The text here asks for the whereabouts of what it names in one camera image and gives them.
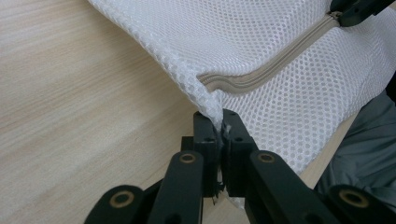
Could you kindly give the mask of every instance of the mesh laundry bag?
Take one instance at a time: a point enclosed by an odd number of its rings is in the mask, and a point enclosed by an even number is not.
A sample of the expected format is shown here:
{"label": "mesh laundry bag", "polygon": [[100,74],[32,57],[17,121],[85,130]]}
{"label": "mesh laundry bag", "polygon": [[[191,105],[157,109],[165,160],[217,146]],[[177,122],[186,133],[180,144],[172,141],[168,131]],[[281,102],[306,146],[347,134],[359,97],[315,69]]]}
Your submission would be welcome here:
{"label": "mesh laundry bag", "polygon": [[207,74],[260,70],[329,11],[327,0],[90,0],[147,50],[216,127],[241,115],[260,149],[300,173],[396,69],[396,13],[330,29],[258,87],[209,90]]}

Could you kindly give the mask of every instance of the zipper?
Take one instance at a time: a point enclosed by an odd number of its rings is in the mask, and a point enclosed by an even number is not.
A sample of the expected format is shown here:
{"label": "zipper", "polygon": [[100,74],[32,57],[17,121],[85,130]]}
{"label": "zipper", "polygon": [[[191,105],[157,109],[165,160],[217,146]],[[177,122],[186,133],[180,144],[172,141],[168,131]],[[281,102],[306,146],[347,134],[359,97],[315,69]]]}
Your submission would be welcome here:
{"label": "zipper", "polygon": [[337,20],[341,15],[342,13],[338,11],[327,13],[320,21],[280,51],[275,58],[249,74],[242,76],[205,74],[199,76],[198,80],[205,85],[209,92],[222,90],[229,93],[244,93],[259,88],[329,30],[340,26]]}

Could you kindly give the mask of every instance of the wooden table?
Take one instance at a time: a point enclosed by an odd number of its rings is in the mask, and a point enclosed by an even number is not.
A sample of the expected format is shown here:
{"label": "wooden table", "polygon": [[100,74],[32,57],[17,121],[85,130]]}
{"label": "wooden table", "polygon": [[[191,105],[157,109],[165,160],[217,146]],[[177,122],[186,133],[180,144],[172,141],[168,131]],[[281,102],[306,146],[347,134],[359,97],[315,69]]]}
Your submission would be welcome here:
{"label": "wooden table", "polygon": [[[83,223],[108,189],[163,177],[196,108],[131,37],[84,0],[6,0],[0,18],[0,223]],[[248,222],[223,196],[204,210]]]}

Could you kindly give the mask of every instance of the black metal bracket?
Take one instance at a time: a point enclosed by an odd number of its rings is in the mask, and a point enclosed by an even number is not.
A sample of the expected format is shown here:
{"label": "black metal bracket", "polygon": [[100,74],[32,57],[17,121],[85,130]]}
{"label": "black metal bracket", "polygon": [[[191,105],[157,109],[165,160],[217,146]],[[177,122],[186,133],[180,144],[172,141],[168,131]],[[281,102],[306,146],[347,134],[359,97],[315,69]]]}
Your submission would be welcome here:
{"label": "black metal bracket", "polygon": [[86,224],[201,223],[204,197],[228,190],[244,197],[250,223],[395,223],[379,200],[350,186],[323,196],[309,189],[281,157],[258,150],[240,117],[224,110],[221,133],[200,113],[194,136],[182,138],[162,181],[146,190],[119,186],[108,191]]}
{"label": "black metal bracket", "polygon": [[341,12],[338,17],[343,27],[354,26],[371,15],[377,15],[395,0],[332,0],[331,12]]}

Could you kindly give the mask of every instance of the gray fabric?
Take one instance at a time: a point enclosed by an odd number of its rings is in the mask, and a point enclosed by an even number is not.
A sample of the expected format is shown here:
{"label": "gray fabric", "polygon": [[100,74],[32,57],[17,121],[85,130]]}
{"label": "gray fabric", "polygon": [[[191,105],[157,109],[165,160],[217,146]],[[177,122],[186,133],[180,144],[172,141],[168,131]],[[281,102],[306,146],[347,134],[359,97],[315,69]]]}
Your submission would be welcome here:
{"label": "gray fabric", "polygon": [[364,189],[396,212],[396,107],[385,92],[361,109],[317,184]]}

